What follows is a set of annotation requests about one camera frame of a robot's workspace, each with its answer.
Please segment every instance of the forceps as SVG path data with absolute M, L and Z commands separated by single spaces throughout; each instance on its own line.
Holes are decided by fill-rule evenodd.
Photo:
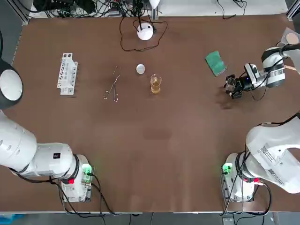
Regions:
M 118 101 L 118 94 L 116 93 L 116 83 L 117 83 L 117 81 L 118 81 L 119 76 L 120 76 L 120 75 L 118 75 L 117 78 L 116 78 L 116 80 L 112 83 L 111 89 L 110 89 L 110 90 L 107 90 L 107 91 L 105 92 L 105 94 L 104 94 L 104 96 L 103 96 L 104 99 L 107 99 L 107 97 L 108 97 L 109 94 L 111 93 L 112 89 L 114 88 L 114 90 L 113 90 L 113 100 L 114 100 L 115 102 Z

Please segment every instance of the white label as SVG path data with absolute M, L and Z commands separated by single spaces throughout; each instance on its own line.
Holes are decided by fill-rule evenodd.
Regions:
M 276 175 L 276 173 L 272 169 L 269 169 L 268 171 L 279 184 L 283 185 L 282 180 Z
M 259 152 L 262 152 L 264 154 L 264 156 L 271 162 L 271 163 L 275 163 L 275 159 L 274 157 L 271 155 L 271 153 L 269 153 L 268 149 L 268 144 L 265 144 L 260 150 Z

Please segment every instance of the green indicator light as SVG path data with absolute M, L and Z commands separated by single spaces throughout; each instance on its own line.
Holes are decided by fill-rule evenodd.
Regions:
M 231 171 L 232 171 L 232 167 L 233 167 L 233 164 L 232 163 L 225 163 L 222 168 L 223 168 L 223 173 L 224 174 L 230 174 Z

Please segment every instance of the orange liquid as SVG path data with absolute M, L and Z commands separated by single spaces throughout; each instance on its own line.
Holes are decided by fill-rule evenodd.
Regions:
M 160 82 L 158 80 L 154 80 L 151 84 L 151 91 L 153 94 L 158 94 L 160 92 Z

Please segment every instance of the lamp base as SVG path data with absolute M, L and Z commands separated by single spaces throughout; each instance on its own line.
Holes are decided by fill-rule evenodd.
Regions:
M 140 26 L 138 26 L 137 28 L 137 36 L 141 40 L 147 41 L 153 36 L 153 27 L 148 22 L 143 22 L 141 26 L 142 26 L 142 30 Z

